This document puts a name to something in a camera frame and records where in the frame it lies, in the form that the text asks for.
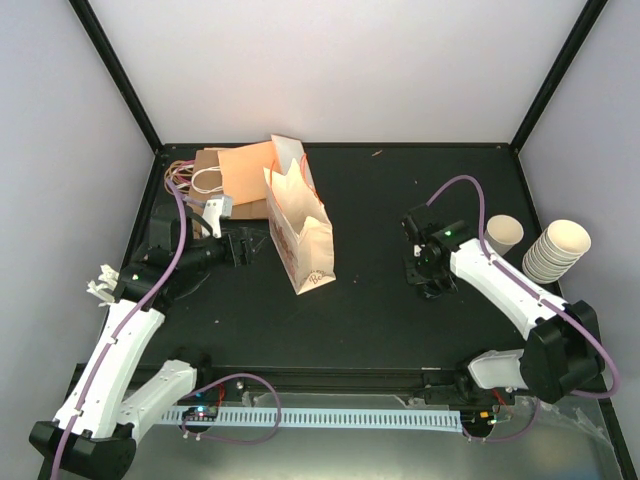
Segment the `printed white paper bag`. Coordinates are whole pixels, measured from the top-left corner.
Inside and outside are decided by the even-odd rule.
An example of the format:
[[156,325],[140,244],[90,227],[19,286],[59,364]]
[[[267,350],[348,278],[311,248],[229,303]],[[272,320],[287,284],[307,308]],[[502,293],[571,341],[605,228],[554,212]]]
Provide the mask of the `printed white paper bag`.
[[285,174],[264,170],[271,239],[298,295],[336,279],[333,225],[307,167],[302,156]]

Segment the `black paper coffee cup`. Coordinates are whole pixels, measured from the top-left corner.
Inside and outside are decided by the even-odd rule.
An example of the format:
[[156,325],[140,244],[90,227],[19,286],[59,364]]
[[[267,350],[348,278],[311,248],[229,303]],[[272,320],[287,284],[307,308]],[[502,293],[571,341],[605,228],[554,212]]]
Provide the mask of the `black paper coffee cup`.
[[452,275],[443,267],[430,262],[419,261],[408,267],[406,279],[427,300],[457,292],[457,286]]

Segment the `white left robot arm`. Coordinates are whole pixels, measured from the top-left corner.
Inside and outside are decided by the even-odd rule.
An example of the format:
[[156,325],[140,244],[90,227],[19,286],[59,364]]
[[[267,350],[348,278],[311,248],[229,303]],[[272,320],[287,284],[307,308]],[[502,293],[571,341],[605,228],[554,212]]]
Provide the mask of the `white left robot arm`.
[[141,356],[175,300],[205,280],[219,264],[248,265],[265,232],[223,228],[191,209],[161,207],[149,234],[117,279],[105,326],[90,360],[53,420],[34,424],[30,443],[51,464],[88,479],[121,479],[150,427],[187,394],[207,397],[214,388],[211,358],[178,348],[132,395],[126,393]]

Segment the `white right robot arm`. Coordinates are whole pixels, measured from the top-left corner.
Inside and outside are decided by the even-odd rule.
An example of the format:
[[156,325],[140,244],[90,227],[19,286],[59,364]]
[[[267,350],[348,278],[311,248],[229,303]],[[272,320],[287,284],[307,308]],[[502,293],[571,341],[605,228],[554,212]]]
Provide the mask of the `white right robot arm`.
[[524,340],[521,349],[488,350],[467,361],[466,371],[454,379],[461,400],[476,403],[491,389],[512,388],[555,403],[603,372],[597,316],[586,302],[570,304],[537,286],[465,222],[439,223],[425,205],[409,210],[401,225],[413,247],[404,260],[408,284],[433,299],[456,292],[462,280],[497,307]]

